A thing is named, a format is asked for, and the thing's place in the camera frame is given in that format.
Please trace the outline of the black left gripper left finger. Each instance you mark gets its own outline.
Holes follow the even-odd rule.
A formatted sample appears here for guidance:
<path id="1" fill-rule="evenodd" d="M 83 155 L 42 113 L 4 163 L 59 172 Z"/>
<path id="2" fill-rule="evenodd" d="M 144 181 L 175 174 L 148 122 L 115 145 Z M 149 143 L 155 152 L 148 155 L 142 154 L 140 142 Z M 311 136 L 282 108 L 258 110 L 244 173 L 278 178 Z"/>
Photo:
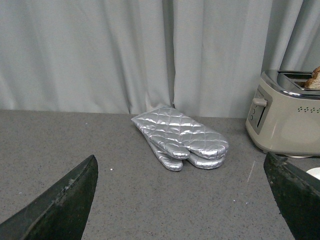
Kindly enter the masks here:
<path id="1" fill-rule="evenodd" d="M 26 207 L 0 225 L 2 240 L 80 240 L 98 180 L 90 155 Z"/>

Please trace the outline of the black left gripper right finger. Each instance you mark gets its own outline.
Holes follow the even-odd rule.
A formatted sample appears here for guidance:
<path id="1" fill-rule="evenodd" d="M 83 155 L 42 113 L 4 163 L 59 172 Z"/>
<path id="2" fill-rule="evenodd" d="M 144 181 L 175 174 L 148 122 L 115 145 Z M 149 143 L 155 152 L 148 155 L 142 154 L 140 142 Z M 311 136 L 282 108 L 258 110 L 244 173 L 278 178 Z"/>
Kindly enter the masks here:
<path id="1" fill-rule="evenodd" d="M 280 214 L 296 240 L 320 238 L 320 180 L 275 153 L 263 169 Z"/>

